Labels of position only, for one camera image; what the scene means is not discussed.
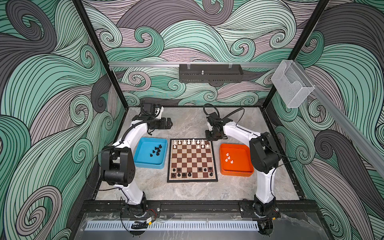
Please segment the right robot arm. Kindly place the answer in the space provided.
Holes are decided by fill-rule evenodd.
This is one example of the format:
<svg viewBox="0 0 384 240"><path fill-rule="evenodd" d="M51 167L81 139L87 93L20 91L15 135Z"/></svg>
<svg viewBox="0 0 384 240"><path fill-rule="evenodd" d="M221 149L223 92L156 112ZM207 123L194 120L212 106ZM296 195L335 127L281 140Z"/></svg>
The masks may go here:
<svg viewBox="0 0 384 240"><path fill-rule="evenodd" d="M269 207L276 202L273 183L280 155L276 142L270 133L251 131L230 119L233 114L244 110L244 108L238 108L221 117L215 106L204 104L203 112L207 116L208 125L208 129L205 131L206 139L218 141L232 137L249 147L251 163L257 170L258 178L255 201L262 207Z"/></svg>

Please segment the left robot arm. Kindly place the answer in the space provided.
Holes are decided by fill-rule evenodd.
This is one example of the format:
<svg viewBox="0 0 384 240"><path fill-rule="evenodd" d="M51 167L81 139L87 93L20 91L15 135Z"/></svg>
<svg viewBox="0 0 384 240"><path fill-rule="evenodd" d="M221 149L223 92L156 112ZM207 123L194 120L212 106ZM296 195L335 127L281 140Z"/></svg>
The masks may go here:
<svg viewBox="0 0 384 240"><path fill-rule="evenodd" d="M145 193L139 189L135 178L136 166L132 151L149 130L169 130L173 126L170 118L162 117L161 104L142 103L140 113L132 118L122 137L104 147L100 157L101 180L121 191L122 199L130 206L146 208Z"/></svg>

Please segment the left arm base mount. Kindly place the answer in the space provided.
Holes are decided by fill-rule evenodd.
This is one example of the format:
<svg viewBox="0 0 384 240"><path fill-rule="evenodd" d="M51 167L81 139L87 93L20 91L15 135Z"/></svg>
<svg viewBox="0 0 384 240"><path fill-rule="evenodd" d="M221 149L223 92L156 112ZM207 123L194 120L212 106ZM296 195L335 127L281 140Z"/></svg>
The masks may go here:
<svg viewBox="0 0 384 240"><path fill-rule="evenodd" d="M127 205L123 204L121 214L123 218L144 219L157 217L161 211L161 202L147 201L145 204Z"/></svg>

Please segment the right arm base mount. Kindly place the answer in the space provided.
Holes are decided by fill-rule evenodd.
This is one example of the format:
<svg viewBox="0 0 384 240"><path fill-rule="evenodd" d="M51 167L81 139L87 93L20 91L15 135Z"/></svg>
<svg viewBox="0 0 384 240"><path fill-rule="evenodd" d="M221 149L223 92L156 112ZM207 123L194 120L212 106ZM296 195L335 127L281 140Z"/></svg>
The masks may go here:
<svg viewBox="0 0 384 240"><path fill-rule="evenodd" d="M259 200L240 201L239 208L243 218L274 220L281 217L275 199L267 204L263 204Z"/></svg>

